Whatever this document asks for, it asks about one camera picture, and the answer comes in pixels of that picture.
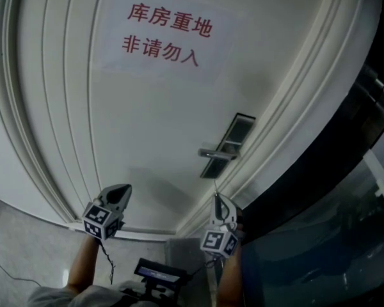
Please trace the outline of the glass partition with black frame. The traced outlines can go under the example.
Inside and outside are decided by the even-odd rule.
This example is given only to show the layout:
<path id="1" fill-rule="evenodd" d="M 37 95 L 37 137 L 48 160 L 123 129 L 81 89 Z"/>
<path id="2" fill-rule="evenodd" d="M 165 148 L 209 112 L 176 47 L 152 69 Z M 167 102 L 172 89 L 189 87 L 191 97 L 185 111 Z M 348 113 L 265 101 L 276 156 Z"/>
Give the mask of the glass partition with black frame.
<path id="1" fill-rule="evenodd" d="M 384 294 L 384 75 L 364 65 L 297 161 L 244 210 L 245 307 L 324 307 Z"/>

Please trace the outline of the white paper sign red print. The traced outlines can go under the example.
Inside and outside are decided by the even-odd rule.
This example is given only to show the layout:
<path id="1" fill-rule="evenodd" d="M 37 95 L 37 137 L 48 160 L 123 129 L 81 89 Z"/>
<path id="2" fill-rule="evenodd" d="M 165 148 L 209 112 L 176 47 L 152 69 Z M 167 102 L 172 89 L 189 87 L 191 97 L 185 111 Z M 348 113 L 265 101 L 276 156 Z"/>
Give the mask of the white paper sign red print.
<path id="1" fill-rule="evenodd" d="M 94 65 L 213 83 L 241 19 L 197 0 L 103 0 Z"/>

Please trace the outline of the white tape strip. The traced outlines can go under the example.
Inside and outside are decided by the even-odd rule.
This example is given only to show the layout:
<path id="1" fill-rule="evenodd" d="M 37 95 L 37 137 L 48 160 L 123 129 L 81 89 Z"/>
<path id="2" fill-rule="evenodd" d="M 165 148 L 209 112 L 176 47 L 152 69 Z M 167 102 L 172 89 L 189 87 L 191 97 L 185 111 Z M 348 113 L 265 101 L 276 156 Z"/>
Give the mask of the white tape strip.
<path id="1" fill-rule="evenodd" d="M 363 160 L 376 180 L 378 193 L 384 197 L 384 167 L 372 150 L 365 153 Z"/>

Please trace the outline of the person's right forearm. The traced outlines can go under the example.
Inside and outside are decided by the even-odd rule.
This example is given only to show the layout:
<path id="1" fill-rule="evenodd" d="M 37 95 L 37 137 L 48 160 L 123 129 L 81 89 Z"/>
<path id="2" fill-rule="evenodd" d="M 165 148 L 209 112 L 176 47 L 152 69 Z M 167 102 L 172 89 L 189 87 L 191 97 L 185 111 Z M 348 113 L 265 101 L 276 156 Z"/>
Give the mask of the person's right forearm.
<path id="1" fill-rule="evenodd" d="M 223 267 L 216 296 L 216 307 L 243 307 L 243 284 L 241 272 L 241 243 Z"/>

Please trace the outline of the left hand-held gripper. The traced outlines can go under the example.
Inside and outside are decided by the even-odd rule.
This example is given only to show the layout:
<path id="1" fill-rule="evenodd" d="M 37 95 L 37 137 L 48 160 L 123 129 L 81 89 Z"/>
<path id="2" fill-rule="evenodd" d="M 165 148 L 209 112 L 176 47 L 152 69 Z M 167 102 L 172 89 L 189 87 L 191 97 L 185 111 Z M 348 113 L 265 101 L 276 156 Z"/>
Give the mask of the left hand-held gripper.
<path id="1" fill-rule="evenodd" d="M 124 210 L 130 198 L 131 184 L 104 188 L 84 211 L 82 220 L 85 232 L 100 240 L 114 237 L 124 225 Z"/>

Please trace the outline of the person's grey shirt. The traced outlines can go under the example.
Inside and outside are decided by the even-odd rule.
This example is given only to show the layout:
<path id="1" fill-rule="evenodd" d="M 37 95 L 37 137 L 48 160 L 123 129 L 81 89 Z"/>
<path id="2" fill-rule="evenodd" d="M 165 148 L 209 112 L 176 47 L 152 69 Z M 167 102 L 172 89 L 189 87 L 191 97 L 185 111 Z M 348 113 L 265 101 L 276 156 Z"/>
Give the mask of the person's grey shirt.
<path id="1" fill-rule="evenodd" d="M 92 285 L 75 295 L 69 288 L 39 287 L 28 298 L 28 307 L 159 307 L 152 301 L 137 300 L 116 287 Z"/>

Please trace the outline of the black chest-mounted device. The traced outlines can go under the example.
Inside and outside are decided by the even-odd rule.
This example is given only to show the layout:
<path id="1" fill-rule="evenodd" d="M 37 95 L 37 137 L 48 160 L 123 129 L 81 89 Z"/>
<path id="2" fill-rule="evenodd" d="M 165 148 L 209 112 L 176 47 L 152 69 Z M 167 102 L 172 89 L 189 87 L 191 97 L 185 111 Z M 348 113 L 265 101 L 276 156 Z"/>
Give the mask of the black chest-mounted device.
<path id="1" fill-rule="evenodd" d="M 180 289 L 186 286 L 191 276 L 187 271 L 140 258 L 134 274 L 142 277 L 145 292 L 141 298 L 152 301 L 159 307 L 180 307 Z"/>

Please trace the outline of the dark door lock plate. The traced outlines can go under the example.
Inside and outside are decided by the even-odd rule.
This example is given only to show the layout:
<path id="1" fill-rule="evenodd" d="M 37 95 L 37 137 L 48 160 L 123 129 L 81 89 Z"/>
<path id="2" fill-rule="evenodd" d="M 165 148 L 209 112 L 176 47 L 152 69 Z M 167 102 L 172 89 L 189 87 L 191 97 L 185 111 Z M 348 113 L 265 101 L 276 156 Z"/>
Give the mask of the dark door lock plate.
<path id="1" fill-rule="evenodd" d="M 252 116 L 237 113 L 219 145 L 214 150 L 239 154 L 243 143 L 252 131 L 255 121 L 256 118 Z M 200 178 L 217 179 L 231 161 L 209 159 L 209 162 L 202 171 Z"/>

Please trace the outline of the person's left forearm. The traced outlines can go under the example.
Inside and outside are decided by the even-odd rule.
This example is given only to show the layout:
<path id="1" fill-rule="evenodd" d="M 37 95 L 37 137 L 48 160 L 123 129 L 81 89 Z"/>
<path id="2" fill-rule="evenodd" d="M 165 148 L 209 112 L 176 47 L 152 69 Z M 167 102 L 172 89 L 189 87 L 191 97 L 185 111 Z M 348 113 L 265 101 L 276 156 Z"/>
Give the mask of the person's left forearm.
<path id="1" fill-rule="evenodd" d="M 66 287 L 75 295 L 93 285 L 99 245 L 86 235 L 69 271 Z"/>

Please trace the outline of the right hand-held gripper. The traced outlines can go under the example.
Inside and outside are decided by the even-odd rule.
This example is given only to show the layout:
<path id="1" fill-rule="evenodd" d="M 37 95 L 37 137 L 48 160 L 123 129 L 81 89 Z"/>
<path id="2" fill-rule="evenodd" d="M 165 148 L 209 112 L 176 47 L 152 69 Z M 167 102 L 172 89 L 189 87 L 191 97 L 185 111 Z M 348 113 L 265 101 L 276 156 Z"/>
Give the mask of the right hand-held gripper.
<path id="1" fill-rule="evenodd" d="M 232 256 L 239 243 L 236 223 L 236 204 L 226 196 L 215 194 L 211 204 L 210 224 L 225 225 L 205 229 L 200 249 L 212 256 Z"/>

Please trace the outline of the white door with paper sign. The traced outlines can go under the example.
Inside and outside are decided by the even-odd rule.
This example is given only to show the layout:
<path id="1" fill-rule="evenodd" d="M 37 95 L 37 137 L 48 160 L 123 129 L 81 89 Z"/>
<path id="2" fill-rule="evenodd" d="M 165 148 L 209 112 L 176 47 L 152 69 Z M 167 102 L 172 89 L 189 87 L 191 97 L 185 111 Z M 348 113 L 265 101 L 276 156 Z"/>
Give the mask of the white door with paper sign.
<path id="1" fill-rule="evenodd" d="M 134 188 L 129 229 L 185 235 L 214 183 L 200 178 L 237 113 L 256 118 L 217 180 L 235 195 L 274 159 L 320 92 L 356 0 L 197 0 L 241 19 L 213 83 L 94 65 L 103 0 L 20 0 L 18 66 L 30 141 L 68 220 L 106 186 Z"/>

